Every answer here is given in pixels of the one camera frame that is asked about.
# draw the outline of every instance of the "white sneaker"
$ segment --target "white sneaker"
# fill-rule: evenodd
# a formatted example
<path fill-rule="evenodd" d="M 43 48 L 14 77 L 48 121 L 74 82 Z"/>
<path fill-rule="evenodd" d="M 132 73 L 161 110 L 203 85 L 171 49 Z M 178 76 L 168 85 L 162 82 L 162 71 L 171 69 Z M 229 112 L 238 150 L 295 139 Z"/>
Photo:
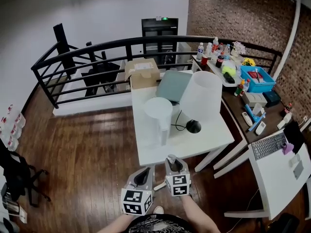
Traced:
<path fill-rule="evenodd" d="M 162 206 L 157 206 L 154 210 L 154 214 L 164 214 L 164 210 Z"/>

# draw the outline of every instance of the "black t-shirt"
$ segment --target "black t-shirt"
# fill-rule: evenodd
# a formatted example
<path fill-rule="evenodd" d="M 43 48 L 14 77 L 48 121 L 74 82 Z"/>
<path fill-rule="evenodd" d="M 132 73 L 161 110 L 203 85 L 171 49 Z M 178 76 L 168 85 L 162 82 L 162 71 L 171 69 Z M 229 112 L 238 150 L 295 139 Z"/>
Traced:
<path fill-rule="evenodd" d="M 191 225 L 177 216 L 149 214 L 136 218 L 124 233 L 193 233 Z"/>

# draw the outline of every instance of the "cardboard box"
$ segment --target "cardboard box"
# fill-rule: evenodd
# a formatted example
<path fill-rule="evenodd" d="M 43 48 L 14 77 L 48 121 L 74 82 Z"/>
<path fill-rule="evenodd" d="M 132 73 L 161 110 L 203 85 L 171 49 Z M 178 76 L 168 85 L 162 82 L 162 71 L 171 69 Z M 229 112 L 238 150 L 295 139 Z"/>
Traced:
<path fill-rule="evenodd" d="M 129 61 L 125 66 L 125 80 L 131 76 L 133 89 L 157 86 L 160 71 L 154 59 L 137 59 Z"/>

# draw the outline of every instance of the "water bottle pack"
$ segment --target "water bottle pack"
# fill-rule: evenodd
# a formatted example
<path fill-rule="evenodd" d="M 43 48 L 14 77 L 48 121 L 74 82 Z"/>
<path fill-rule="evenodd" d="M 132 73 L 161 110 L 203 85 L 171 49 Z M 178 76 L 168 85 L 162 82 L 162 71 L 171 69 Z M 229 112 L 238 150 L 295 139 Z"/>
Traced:
<path fill-rule="evenodd" d="M 1 120 L 0 139 L 9 151 L 15 151 L 18 147 L 18 139 L 21 136 L 22 128 L 26 124 L 23 114 L 16 110 L 11 104 L 7 115 Z"/>

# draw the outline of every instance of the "black metal railing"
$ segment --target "black metal railing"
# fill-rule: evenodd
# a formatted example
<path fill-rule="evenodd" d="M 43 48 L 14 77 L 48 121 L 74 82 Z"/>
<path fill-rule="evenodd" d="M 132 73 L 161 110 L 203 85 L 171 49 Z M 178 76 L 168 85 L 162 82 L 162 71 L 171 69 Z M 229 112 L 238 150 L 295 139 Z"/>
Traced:
<path fill-rule="evenodd" d="M 76 82 L 79 80 L 85 80 L 85 78 L 88 79 L 99 79 L 102 78 L 106 75 L 111 75 L 111 74 L 117 74 L 124 72 L 124 69 L 119 69 L 119 70 L 108 70 L 104 72 L 99 72 L 97 70 L 98 65 L 101 64 L 107 64 L 111 63 L 114 61 L 120 61 L 120 60 L 133 60 L 135 58 L 145 58 L 145 57 L 151 57 L 151 56 L 163 56 L 163 55 L 192 55 L 196 54 L 196 52 L 190 51 L 190 52 L 158 52 L 158 53 L 148 53 L 148 54 L 132 54 L 132 46 L 133 45 L 139 45 L 139 44 L 147 44 L 147 43 L 162 43 L 162 42 L 172 42 L 172 43 L 177 43 L 177 42 L 188 42 L 188 43 L 207 43 L 207 42 L 212 42 L 213 37 L 204 37 L 204 36 L 178 36 L 178 35 L 173 35 L 173 36 L 150 36 L 150 37 L 137 37 L 137 38 L 129 38 L 129 39 L 123 39 L 123 40 L 116 40 L 116 41 L 110 41 L 106 43 L 101 43 L 97 45 L 90 45 L 91 43 L 88 43 L 89 46 L 79 49 L 74 46 L 70 46 L 67 44 L 66 39 L 65 40 L 60 40 L 58 41 L 53 47 L 51 47 L 32 67 L 32 71 L 35 73 L 35 76 L 38 79 L 39 84 L 41 85 L 42 89 L 48 96 L 49 100 L 53 104 L 55 108 L 58 108 L 59 104 L 62 103 L 67 103 L 67 102 L 73 102 L 73 101 L 78 101 L 78 100 L 85 100 L 89 98 L 98 98 L 98 97 L 103 97 L 103 96 L 108 96 L 108 95 L 113 95 L 113 94 L 120 94 L 120 93 L 126 93 L 130 92 L 130 90 L 123 90 L 123 91 L 113 91 L 113 92 L 108 92 L 104 94 L 94 94 L 91 96 L 87 97 L 80 97 L 80 98 L 74 98 L 74 99 L 69 99 L 69 100 L 61 100 L 58 101 L 58 97 L 64 94 L 68 93 L 73 93 L 77 91 L 82 91 L 82 90 L 88 90 L 88 89 L 93 89 L 93 88 L 98 88 L 98 87 L 105 87 L 105 86 L 111 86 L 111 85 L 116 85 L 116 84 L 122 84 L 122 83 L 127 83 L 129 84 L 129 80 L 126 81 L 113 81 L 113 82 L 106 82 L 106 83 L 97 83 L 94 85 L 89 85 L 86 87 L 81 87 L 81 88 L 76 88 L 72 90 L 66 90 L 66 91 L 58 91 L 54 93 L 55 88 L 60 85 L 65 85 L 67 83 L 71 82 Z M 219 42 L 222 42 L 224 44 L 232 44 L 235 40 L 228 40 L 228 39 L 219 39 Z M 259 50 L 264 53 L 269 53 L 273 55 L 273 58 L 267 58 L 267 57 L 260 57 L 260 56 L 249 56 L 245 55 L 245 57 L 250 57 L 254 59 L 259 59 L 259 60 L 264 60 L 264 61 L 270 61 L 271 64 L 269 66 L 263 66 L 265 68 L 269 69 L 269 73 L 271 72 L 276 59 L 278 56 L 282 56 L 281 52 L 269 49 L 266 47 L 258 46 L 255 44 L 251 43 L 246 43 L 242 42 L 242 44 L 245 45 L 246 48 L 248 49 L 254 49 L 254 50 Z M 119 48 L 119 47 L 125 47 L 126 50 L 126 56 L 122 57 L 117 57 L 117 58 L 111 58 L 107 59 L 105 55 L 105 51 L 107 49 L 112 49 L 112 48 Z M 54 51 L 58 50 L 58 55 L 55 57 L 51 57 L 47 59 L 47 57 Z M 102 57 L 95 55 L 94 52 L 97 51 L 103 51 L 102 52 Z M 84 62 L 78 62 L 74 61 L 73 58 L 78 57 L 81 59 L 85 59 L 90 61 L 89 63 L 84 63 Z M 53 64 L 58 63 L 56 69 L 50 73 L 46 74 L 46 72 L 52 67 Z M 78 77 L 78 78 L 71 78 L 71 74 L 75 73 L 76 70 L 84 67 L 89 67 L 92 66 L 94 69 L 94 73 L 85 75 L 83 77 Z M 190 69 L 192 64 L 190 63 L 182 63 L 182 64 L 164 64 L 164 65 L 158 65 L 159 69 L 170 69 L 171 67 L 187 67 Z M 66 80 L 61 80 L 61 77 L 63 74 L 66 73 L 67 79 Z M 57 76 L 56 82 L 51 83 L 51 79 L 54 76 Z"/>

